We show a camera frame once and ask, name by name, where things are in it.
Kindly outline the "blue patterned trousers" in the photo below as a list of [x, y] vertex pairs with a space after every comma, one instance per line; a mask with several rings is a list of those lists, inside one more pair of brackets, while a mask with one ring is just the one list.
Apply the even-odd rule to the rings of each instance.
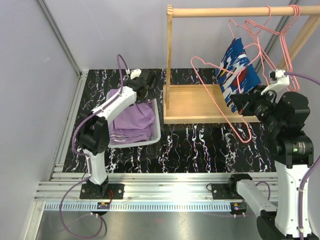
[[233, 113], [237, 111], [237, 108], [232, 102], [231, 96], [247, 93], [261, 84], [255, 68], [247, 57], [241, 38], [232, 40], [219, 64], [215, 78], [226, 105]]

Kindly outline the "purple trousers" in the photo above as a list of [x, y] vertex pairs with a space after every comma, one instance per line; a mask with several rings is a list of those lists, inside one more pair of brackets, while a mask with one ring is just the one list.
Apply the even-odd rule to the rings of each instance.
[[150, 140], [155, 120], [151, 100], [128, 106], [109, 125], [110, 143], [123, 145]]

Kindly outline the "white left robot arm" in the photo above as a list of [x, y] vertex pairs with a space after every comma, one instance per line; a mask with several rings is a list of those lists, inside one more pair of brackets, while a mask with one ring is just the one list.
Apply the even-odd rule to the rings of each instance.
[[160, 139], [160, 124], [155, 87], [157, 77], [149, 70], [128, 70], [129, 79], [119, 89], [111, 89], [108, 99], [82, 115], [73, 141], [85, 156], [88, 176], [82, 191], [98, 199], [111, 197], [105, 168], [108, 148], [152, 145]]

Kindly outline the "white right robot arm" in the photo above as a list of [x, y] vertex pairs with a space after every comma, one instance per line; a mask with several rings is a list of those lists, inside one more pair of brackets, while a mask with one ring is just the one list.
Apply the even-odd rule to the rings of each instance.
[[227, 193], [242, 197], [256, 216], [264, 240], [315, 240], [308, 216], [308, 174], [314, 167], [314, 145], [303, 127], [310, 114], [308, 99], [289, 91], [276, 101], [276, 92], [259, 85], [230, 98], [239, 114], [255, 116], [268, 136], [268, 149], [277, 173], [277, 205], [258, 190], [245, 173], [231, 175]]

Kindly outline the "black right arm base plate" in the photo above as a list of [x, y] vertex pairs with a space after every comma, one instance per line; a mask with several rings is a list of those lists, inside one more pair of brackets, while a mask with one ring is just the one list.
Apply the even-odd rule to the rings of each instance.
[[206, 189], [212, 194], [214, 200], [234, 199], [227, 183], [208, 183]]

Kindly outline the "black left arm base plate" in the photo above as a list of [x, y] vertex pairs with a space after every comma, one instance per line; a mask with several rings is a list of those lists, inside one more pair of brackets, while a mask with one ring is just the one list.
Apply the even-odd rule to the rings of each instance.
[[80, 199], [84, 200], [122, 200], [125, 185], [122, 183], [108, 183], [102, 186], [83, 184], [80, 190]]

